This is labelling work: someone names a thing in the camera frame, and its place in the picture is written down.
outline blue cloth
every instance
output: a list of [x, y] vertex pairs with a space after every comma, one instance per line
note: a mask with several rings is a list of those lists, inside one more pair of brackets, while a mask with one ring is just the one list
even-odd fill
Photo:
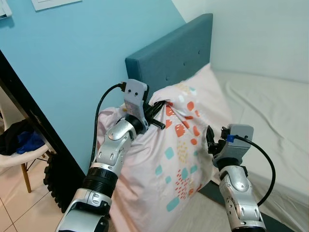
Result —
[[18, 137], [18, 142], [21, 147], [17, 148], [16, 153], [17, 154], [23, 154], [27, 151], [34, 151], [41, 146], [43, 146], [45, 143], [39, 136], [37, 132], [22, 132]]

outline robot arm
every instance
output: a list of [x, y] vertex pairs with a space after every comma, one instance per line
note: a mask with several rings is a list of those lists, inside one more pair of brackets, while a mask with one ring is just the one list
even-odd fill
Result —
[[109, 224], [105, 217], [109, 213], [112, 194], [131, 143], [138, 134], [148, 130], [150, 123], [165, 128], [164, 124], [153, 119], [163, 102], [157, 102], [153, 107], [147, 105], [148, 90], [149, 87], [142, 82], [133, 79], [127, 81], [124, 98], [128, 114], [106, 132], [104, 143], [56, 232], [108, 231]]
[[266, 228], [253, 196], [253, 188], [247, 179], [247, 170], [240, 166], [249, 144], [234, 140], [231, 135], [252, 139], [253, 127], [230, 124], [223, 128], [221, 137], [214, 143], [211, 127], [207, 130], [209, 153], [213, 165], [220, 171], [220, 192], [225, 200], [225, 209], [232, 232], [265, 232]]

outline white wall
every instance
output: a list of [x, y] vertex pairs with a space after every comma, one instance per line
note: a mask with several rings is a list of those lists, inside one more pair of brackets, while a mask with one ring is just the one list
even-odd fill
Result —
[[308, 82], [309, 0], [206, 0], [219, 70]]
[[206, 0], [172, 0], [172, 2], [186, 23], [206, 12]]

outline wooden chair leg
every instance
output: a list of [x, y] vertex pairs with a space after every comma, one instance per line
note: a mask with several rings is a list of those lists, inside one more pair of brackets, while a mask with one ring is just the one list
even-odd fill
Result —
[[48, 157], [51, 157], [51, 156], [53, 155], [53, 153], [50, 152], [49, 150], [47, 150], [47, 151], [45, 152], [45, 154], [46, 154]]
[[21, 164], [21, 170], [23, 171], [23, 175], [24, 175], [24, 179], [25, 179], [25, 183], [26, 183], [26, 186], [27, 186], [28, 193], [31, 193], [31, 186], [30, 186], [30, 182], [29, 182], [29, 177], [28, 177], [26, 165], [24, 163]]

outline blue connector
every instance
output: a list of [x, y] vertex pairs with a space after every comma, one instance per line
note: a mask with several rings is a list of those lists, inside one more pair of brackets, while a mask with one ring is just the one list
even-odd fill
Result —
[[232, 135], [232, 134], [229, 134], [226, 138], [226, 140], [230, 143], [233, 143], [234, 142], [234, 139], [235, 139], [235, 136]]

